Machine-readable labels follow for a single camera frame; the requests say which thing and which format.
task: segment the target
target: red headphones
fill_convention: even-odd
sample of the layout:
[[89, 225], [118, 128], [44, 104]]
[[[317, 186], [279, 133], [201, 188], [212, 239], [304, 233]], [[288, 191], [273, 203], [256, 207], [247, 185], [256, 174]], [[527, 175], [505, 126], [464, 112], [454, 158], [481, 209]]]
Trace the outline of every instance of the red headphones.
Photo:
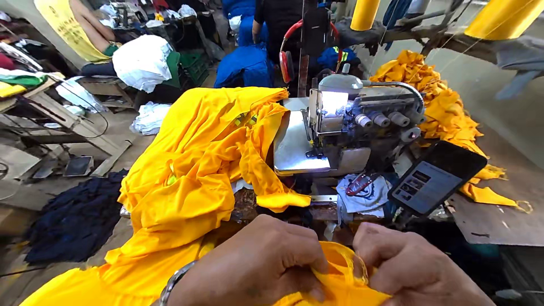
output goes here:
[[[331, 24], [332, 33], [334, 34], [335, 38], [338, 40], [338, 30], [336, 29], [335, 25]], [[280, 68], [281, 68], [281, 75], [283, 77], [283, 81], [285, 83], [289, 83], [293, 80], [293, 77], [295, 75], [295, 71], [293, 68], [293, 58], [291, 57], [291, 51], [283, 51], [283, 45], [291, 37], [293, 32], [302, 27], [302, 20], [292, 25], [289, 30], [285, 33], [283, 36], [283, 41], [281, 43], [280, 47]], [[338, 64], [336, 65], [335, 72], [338, 72], [338, 68], [340, 67], [340, 63], [342, 62], [342, 52], [338, 50]]]

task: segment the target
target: bracelet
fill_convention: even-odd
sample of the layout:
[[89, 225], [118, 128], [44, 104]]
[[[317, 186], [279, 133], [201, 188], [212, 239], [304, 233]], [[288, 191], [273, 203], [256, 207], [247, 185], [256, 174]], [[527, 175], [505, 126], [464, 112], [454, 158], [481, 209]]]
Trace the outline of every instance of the bracelet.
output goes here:
[[195, 263], [198, 260], [191, 261], [190, 263], [183, 266], [181, 269], [177, 270], [172, 277], [168, 280], [168, 283], [166, 283], [166, 287], [164, 287], [163, 291], [160, 293], [159, 298], [159, 305], [160, 306], [166, 306], [166, 303], [168, 302], [168, 298], [170, 297], [170, 293], [172, 292], [172, 289], [177, 284], [177, 282], [191, 269]]

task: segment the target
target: yellow garment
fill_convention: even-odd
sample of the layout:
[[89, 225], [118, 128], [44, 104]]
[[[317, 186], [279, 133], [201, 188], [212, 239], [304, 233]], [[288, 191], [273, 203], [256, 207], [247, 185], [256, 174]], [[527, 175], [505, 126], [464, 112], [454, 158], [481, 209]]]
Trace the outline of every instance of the yellow garment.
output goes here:
[[55, 32], [83, 59], [91, 63], [110, 60], [111, 57], [102, 54], [91, 43], [76, 21], [68, 0], [34, 0], [34, 5]]
[[24, 93], [27, 89], [21, 85], [11, 85], [0, 82], [0, 97], [6, 98], [16, 94]]
[[319, 303], [305, 293], [293, 293], [277, 301], [274, 306], [291, 305], [365, 305], [379, 306], [391, 296], [368, 287], [366, 270], [361, 278], [353, 276], [353, 260], [361, 260], [348, 247], [335, 242], [320, 241], [321, 248], [329, 262], [328, 274], [313, 271], [325, 289], [325, 301]]
[[520, 37], [544, 10], [544, 0], [491, 0], [465, 30], [475, 38]]
[[[370, 80], [405, 82], [425, 93], [427, 121], [419, 125], [423, 137], [440, 138], [486, 156], [475, 143], [476, 137], [483, 136], [476, 129], [478, 123], [465, 112], [459, 94], [448, 88], [446, 81], [440, 80], [434, 66], [425, 65], [423, 55], [403, 50], [397, 59], [379, 67]], [[505, 169], [487, 165], [463, 186], [462, 191], [478, 203], [519, 207], [517, 202], [496, 194], [489, 187], [478, 188], [474, 185], [480, 180], [489, 179], [506, 179]]]
[[260, 206], [308, 206], [310, 197], [289, 190], [264, 161], [284, 98], [281, 88], [186, 91], [121, 183], [131, 239], [109, 251], [105, 265], [68, 271], [23, 305], [149, 305], [178, 268], [213, 248], [210, 234], [202, 237], [229, 219], [230, 182], [240, 178], [253, 184]]

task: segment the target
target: green fabric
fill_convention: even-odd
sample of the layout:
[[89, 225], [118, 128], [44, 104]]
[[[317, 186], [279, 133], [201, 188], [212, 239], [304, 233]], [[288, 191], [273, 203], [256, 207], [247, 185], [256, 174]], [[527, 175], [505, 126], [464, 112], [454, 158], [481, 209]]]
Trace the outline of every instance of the green fabric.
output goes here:
[[178, 52], [170, 52], [168, 54], [168, 57], [166, 58], [166, 64], [168, 66], [168, 70], [170, 70], [170, 74], [172, 74], [171, 79], [167, 79], [162, 84], [170, 85], [175, 88], [181, 88], [180, 85], [180, 75], [178, 72], [179, 63], [180, 63], [180, 56]]
[[111, 57], [113, 55], [113, 52], [117, 51], [117, 49], [119, 49], [119, 47], [117, 47], [116, 45], [109, 45], [104, 50], [104, 52], [102, 52], [102, 54], [104, 54], [105, 56]]
[[0, 82], [21, 85], [25, 88], [41, 85], [47, 80], [47, 76], [35, 77], [35, 76], [18, 76], [15, 78], [0, 78]]

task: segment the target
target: black shirt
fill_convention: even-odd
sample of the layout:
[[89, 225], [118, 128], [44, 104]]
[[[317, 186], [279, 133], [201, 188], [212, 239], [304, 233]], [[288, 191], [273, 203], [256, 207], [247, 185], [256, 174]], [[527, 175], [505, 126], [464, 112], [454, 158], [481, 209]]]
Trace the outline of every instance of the black shirt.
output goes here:
[[[302, 0], [256, 0], [255, 21], [268, 27], [268, 54], [272, 61], [279, 61], [280, 46], [285, 32], [302, 19]], [[300, 41], [300, 30], [287, 40], [284, 51], [293, 53], [293, 60], [298, 61], [300, 51], [296, 42]]]

